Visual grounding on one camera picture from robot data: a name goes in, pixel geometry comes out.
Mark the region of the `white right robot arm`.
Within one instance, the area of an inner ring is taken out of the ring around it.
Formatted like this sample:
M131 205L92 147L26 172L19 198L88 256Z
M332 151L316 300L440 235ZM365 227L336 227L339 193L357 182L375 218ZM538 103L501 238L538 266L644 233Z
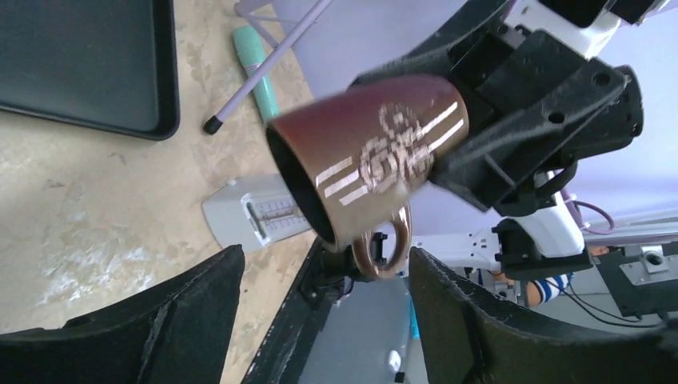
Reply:
M468 1L404 56L357 76L447 78L469 113L469 135L435 162L429 180L480 211L495 210L498 241L476 235L458 266L532 280L591 266L561 191L578 162L628 146L643 129L630 66L598 53L620 24L654 1Z

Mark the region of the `brown ribbed mug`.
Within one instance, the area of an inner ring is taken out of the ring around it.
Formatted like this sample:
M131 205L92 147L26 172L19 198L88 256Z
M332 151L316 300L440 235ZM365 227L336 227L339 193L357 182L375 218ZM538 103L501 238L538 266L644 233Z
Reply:
M409 197L469 133L447 79L415 74L355 86L271 120L265 139L301 214L362 275L395 277L412 239Z

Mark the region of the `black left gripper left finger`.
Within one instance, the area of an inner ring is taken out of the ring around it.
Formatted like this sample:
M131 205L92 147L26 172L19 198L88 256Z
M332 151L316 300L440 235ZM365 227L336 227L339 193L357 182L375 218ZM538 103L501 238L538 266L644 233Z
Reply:
M63 327L1 337L4 383L217 383L245 257L229 246L186 272Z

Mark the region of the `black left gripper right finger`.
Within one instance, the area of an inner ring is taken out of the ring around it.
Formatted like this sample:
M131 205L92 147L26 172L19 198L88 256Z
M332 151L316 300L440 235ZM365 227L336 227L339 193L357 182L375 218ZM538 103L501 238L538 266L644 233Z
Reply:
M496 295L421 248L409 256L431 383L674 383L677 323L615 334L562 322Z

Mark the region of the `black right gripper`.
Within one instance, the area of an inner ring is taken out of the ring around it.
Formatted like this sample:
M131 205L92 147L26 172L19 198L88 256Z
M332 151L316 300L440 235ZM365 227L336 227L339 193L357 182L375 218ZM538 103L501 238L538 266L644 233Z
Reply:
M351 85L449 74L469 136L429 180L478 210L521 217L551 206L581 159L628 146L644 112L631 67L584 59L545 32L489 33L508 11L507 1L467 1L414 49Z

